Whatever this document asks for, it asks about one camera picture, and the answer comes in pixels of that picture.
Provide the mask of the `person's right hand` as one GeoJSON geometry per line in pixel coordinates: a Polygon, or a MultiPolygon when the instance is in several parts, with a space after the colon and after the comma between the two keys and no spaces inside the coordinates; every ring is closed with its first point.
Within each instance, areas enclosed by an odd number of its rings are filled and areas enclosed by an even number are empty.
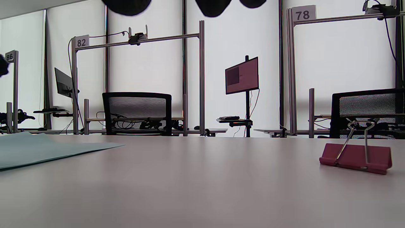
{"type": "MultiPolygon", "coordinates": [[[[108,9],[114,13],[124,16],[137,16],[144,12],[151,0],[103,0],[108,9]]],[[[205,17],[218,17],[229,6],[231,0],[196,0],[195,1],[202,14],[205,17]]],[[[262,6],[266,0],[240,0],[240,3],[249,8],[254,9],[262,6]]]]}

